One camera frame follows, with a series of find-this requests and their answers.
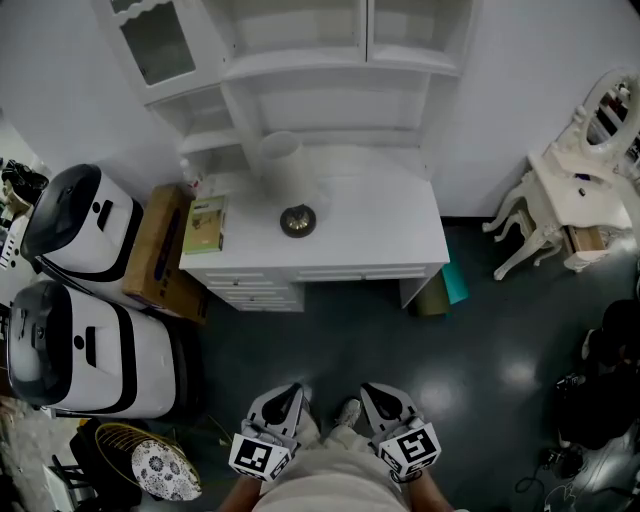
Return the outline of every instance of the white vanity table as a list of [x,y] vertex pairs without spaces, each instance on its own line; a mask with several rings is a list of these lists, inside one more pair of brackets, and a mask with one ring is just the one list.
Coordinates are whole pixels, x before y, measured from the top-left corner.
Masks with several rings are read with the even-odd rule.
[[[620,84],[624,84],[625,91],[630,93],[623,95]],[[571,253],[564,265],[580,272],[608,254],[597,234],[600,227],[620,231],[633,228],[628,210],[635,212],[637,218],[640,198],[630,192],[631,184],[617,171],[640,130],[639,94],[638,72],[618,69],[607,73],[595,85],[584,105],[576,109],[572,123],[557,141],[542,155],[528,156],[531,170],[506,195],[493,222],[482,225],[486,233],[507,221],[502,234],[495,237],[496,242],[505,238],[514,223],[520,225],[525,237],[523,246],[496,269],[496,280],[503,279],[511,268],[540,249],[546,249],[534,262],[535,266],[539,265],[542,259],[560,252],[563,244]],[[611,111],[609,98],[623,98],[627,109],[624,122],[618,120],[614,135],[593,140],[592,129],[598,127],[595,124],[598,110]],[[512,213],[521,199],[524,199],[526,212]],[[584,247],[576,235],[576,228],[582,230],[580,235],[586,241]],[[596,230],[595,244],[589,243],[590,233],[585,228]]]
[[304,283],[400,280],[402,306],[449,261],[431,184],[417,150],[308,148],[323,204],[306,238],[249,181],[229,192],[224,247],[183,254],[180,268],[241,311],[301,312]]

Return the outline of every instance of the white wall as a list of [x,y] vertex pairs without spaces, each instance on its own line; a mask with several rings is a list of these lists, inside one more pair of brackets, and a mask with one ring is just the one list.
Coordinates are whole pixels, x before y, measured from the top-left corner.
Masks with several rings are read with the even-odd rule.
[[0,157],[31,165],[35,154],[0,109]]
[[[441,213],[492,215],[526,153],[621,64],[640,67],[628,0],[485,0],[434,178]],[[180,179],[169,135],[129,88],[88,0],[4,1],[0,105],[54,172],[103,161],[139,197]]]
[[54,173],[98,162],[140,199],[181,179],[169,134],[134,96],[88,0],[2,3],[0,105]]
[[571,120],[596,80],[640,68],[628,0],[485,0],[433,180],[442,215],[488,216]]

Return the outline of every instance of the human arm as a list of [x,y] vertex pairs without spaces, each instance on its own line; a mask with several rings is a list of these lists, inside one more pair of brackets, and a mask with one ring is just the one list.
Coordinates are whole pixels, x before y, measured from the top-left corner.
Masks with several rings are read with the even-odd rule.
[[218,512],[251,512],[260,499],[261,485],[260,480],[241,476]]
[[420,478],[409,483],[409,496],[412,512],[453,512],[426,469]]

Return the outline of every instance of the glass cabinet door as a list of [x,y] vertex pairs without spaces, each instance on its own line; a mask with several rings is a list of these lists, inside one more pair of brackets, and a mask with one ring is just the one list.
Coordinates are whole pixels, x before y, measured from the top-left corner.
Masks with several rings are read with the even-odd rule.
[[[127,9],[133,0],[113,0],[114,9]],[[173,2],[156,5],[128,20],[122,33],[147,85],[195,71]]]

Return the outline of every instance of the patterned cushion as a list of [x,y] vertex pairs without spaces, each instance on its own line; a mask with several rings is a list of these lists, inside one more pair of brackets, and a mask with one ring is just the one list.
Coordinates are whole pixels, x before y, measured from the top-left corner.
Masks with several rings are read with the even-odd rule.
[[138,445],[131,456],[131,468],[142,489],[165,500],[190,501],[202,494],[186,459],[157,441]]

